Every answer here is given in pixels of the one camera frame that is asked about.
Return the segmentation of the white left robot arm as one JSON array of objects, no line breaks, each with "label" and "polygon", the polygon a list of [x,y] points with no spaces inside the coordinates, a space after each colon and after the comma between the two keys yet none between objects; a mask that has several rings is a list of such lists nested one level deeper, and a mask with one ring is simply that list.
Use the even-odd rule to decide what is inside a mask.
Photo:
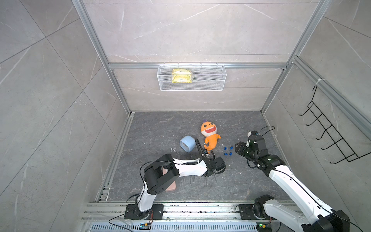
[{"label": "white left robot arm", "polygon": [[209,177],[221,174],[226,170],[224,160],[201,156],[194,160],[180,160],[165,154],[155,161],[149,162],[141,176],[143,189],[138,197],[137,206],[140,212],[149,211],[156,196],[164,192],[179,177]]}]

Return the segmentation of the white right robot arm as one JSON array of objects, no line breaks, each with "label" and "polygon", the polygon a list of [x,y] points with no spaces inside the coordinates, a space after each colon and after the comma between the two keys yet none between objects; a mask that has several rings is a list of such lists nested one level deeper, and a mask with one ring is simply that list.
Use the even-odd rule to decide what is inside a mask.
[{"label": "white right robot arm", "polygon": [[261,170],[278,184],[301,210],[300,213],[282,205],[270,195],[255,199],[252,207],[258,219],[275,218],[295,232],[348,232],[350,219],[320,200],[291,172],[277,155],[269,154],[265,140],[251,131],[247,142],[235,145],[236,154],[247,159],[250,168]]}]

